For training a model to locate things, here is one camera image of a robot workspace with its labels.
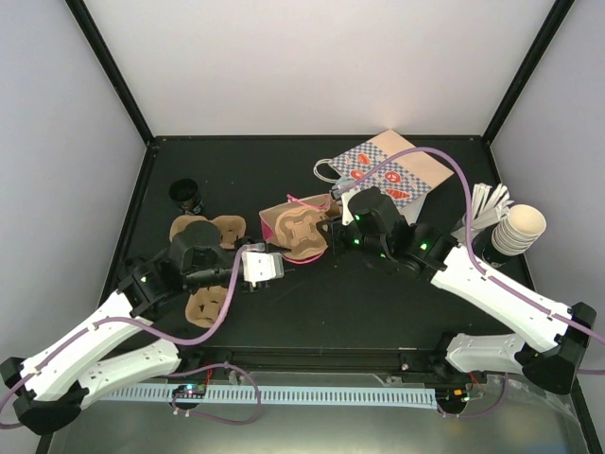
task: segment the red sticker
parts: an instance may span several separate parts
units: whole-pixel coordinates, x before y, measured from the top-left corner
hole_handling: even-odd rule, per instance
[[[363,175],[364,173],[361,170],[355,169],[351,171],[351,176],[356,180],[359,180],[361,177],[363,177]]]
[[[393,197],[396,200],[407,199],[409,197],[409,194],[407,192],[400,191],[399,189],[385,189],[385,190],[387,191],[387,193],[389,193],[389,195],[391,197]]]
[[[372,160],[370,159],[370,156],[368,156],[367,154],[363,154],[363,153],[359,153],[357,155],[357,161],[360,164],[363,164],[364,166],[368,166],[372,163]]]
[[[401,175],[394,171],[385,173],[385,178],[389,183],[399,183],[401,181]]]

